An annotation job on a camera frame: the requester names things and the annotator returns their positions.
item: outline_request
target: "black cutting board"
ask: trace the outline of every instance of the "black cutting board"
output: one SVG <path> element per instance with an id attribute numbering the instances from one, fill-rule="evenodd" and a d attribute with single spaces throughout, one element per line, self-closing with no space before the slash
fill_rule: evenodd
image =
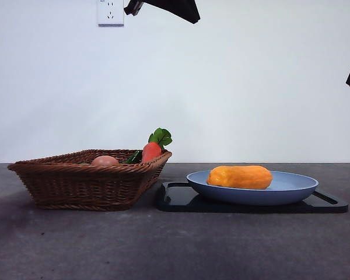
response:
<path id="1" fill-rule="evenodd" d="M 166 212 L 211 213 L 344 213 L 348 204 L 318 187 L 303 201 L 277 206 L 229 204 L 203 197 L 186 182 L 165 182 L 158 189 L 155 206 Z"/>

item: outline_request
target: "egg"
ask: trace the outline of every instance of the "egg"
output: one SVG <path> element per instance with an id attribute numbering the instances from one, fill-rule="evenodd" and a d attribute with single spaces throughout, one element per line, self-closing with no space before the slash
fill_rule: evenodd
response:
<path id="1" fill-rule="evenodd" d="M 104 167 L 110 167 L 118 164 L 119 164 L 119 161 L 113 156 L 98 156 L 91 163 L 91 165 L 104 166 Z"/>

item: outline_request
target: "wall outlet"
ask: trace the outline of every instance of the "wall outlet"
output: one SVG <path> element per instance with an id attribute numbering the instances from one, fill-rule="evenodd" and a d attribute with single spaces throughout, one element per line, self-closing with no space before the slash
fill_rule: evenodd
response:
<path id="1" fill-rule="evenodd" d="M 99 27 L 124 26 L 124 0 L 96 0 Z"/>

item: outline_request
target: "yellow fruit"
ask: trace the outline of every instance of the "yellow fruit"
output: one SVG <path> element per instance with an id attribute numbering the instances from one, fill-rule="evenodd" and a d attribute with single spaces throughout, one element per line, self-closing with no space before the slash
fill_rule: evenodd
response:
<path id="1" fill-rule="evenodd" d="M 230 188 L 252 188 L 263 190 L 272 181 L 272 174 L 258 165 L 218 166 L 211 170 L 207 183 L 209 185 Z"/>

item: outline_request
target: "light blue plate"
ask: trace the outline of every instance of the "light blue plate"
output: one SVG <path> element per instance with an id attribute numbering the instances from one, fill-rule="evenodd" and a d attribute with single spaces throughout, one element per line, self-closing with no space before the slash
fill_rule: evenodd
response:
<path id="1" fill-rule="evenodd" d="M 273 179 L 265 190 L 227 188 L 209 185 L 206 180 L 210 170 L 191 173 L 189 185 L 199 194 L 215 200 L 246 205 L 282 205 L 309 197 L 319 182 L 313 178 L 280 171 L 270 171 Z"/>

